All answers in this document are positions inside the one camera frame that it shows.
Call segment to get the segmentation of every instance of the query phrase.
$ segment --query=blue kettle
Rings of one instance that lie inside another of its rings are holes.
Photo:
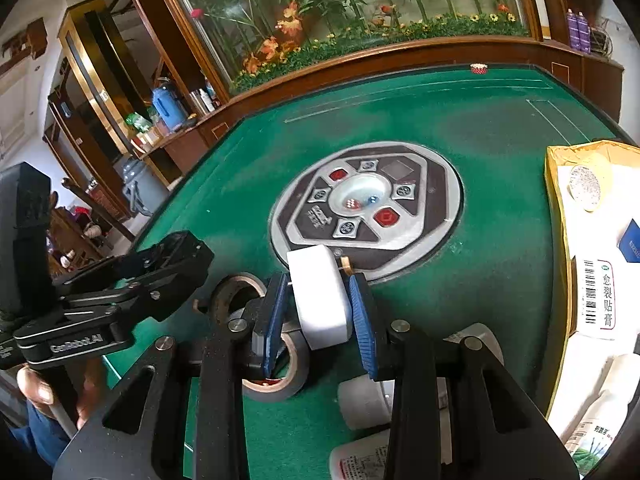
[[[180,128],[187,118],[181,102],[166,85],[154,89],[152,103],[172,132]]]

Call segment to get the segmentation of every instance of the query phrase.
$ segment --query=fingernail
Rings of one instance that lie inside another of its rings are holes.
[[[53,391],[48,384],[40,383],[38,385],[38,396],[45,404],[53,404]]]

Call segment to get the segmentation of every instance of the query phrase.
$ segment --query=bolt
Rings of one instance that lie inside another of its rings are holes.
[[[242,319],[242,318],[232,319],[227,324],[227,326],[228,326],[229,330],[231,330],[231,332],[242,332],[242,330],[244,330],[247,327],[247,325],[248,325],[248,323],[246,322],[246,320]]]
[[[479,350],[482,348],[482,341],[477,337],[467,337],[465,339],[465,346],[469,348],[469,350]]]
[[[169,335],[163,335],[156,339],[156,349],[157,350],[168,350],[175,343],[175,339]]]
[[[391,322],[391,328],[394,330],[394,332],[409,332],[411,325],[404,319],[396,319],[395,321]]]

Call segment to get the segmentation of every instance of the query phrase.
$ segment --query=glass panel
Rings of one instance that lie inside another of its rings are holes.
[[[232,92],[357,50],[527,35],[518,0],[179,0]]]

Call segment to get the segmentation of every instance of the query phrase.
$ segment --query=trash can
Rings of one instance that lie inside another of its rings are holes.
[[[130,158],[123,167],[122,193],[135,215],[151,216],[169,196],[169,190],[142,160]]]

